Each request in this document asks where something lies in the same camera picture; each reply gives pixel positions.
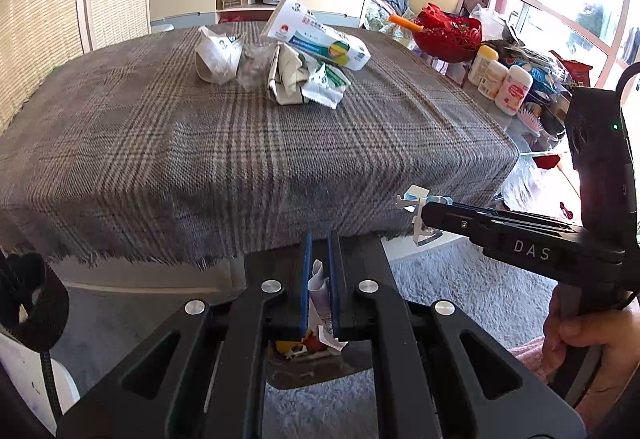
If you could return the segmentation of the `person's right hand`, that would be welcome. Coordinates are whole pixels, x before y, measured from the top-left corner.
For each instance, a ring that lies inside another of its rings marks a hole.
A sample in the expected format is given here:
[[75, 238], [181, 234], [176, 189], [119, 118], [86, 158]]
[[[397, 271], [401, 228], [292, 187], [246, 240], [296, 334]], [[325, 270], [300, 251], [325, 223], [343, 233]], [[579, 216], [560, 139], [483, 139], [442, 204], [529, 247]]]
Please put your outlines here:
[[561, 318], [562, 289], [552, 293], [544, 322], [542, 369], [559, 369], [570, 347], [603, 347], [599, 372], [591, 385], [597, 393], [624, 389], [639, 367], [639, 302], [635, 298], [622, 310], [607, 310], [571, 319]]

